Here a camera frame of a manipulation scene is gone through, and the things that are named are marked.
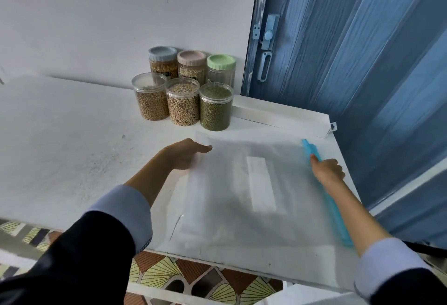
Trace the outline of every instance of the white wall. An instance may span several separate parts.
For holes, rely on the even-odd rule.
[[[254,0],[0,0],[0,75],[24,73],[130,87],[148,48],[237,59],[240,92]]]

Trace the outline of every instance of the door handle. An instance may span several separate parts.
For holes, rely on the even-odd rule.
[[[267,74],[269,73],[270,63],[272,60],[272,52],[264,51],[261,57],[261,63],[259,64],[259,70],[257,72],[257,80],[259,82],[265,82],[267,80]]]

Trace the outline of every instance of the hand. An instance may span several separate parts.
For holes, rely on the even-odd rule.
[[[319,161],[314,155],[310,155],[310,164],[315,178],[325,187],[330,187],[333,184],[343,183],[345,173],[343,168],[338,165],[336,159],[327,159]]]
[[[160,151],[160,154],[167,158],[173,170],[186,170],[191,166],[191,161],[196,153],[207,153],[212,148],[211,145],[205,146],[187,138],[166,146]]]

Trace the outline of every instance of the green jar lid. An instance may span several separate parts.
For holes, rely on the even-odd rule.
[[[208,57],[207,65],[210,69],[228,71],[236,67],[236,60],[228,54],[213,54]]]

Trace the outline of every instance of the clear plastic jar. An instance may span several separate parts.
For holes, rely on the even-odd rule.
[[[178,77],[177,49],[171,46],[156,46],[149,49],[151,71],[163,74],[166,78]]]
[[[234,87],[236,60],[228,54],[213,54],[207,59],[207,82],[224,83]]]
[[[198,122],[199,88],[199,82],[192,78],[177,78],[168,82],[166,94],[169,114],[174,124],[190,126]]]
[[[210,131],[230,126],[234,91],[223,83],[208,83],[200,88],[200,125]]]
[[[193,78],[203,85],[207,76],[207,56],[200,51],[186,50],[177,55],[178,76]]]
[[[166,76],[157,73],[139,74],[132,79],[141,115],[149,121],[160,121],[169,116],[166,99]]]

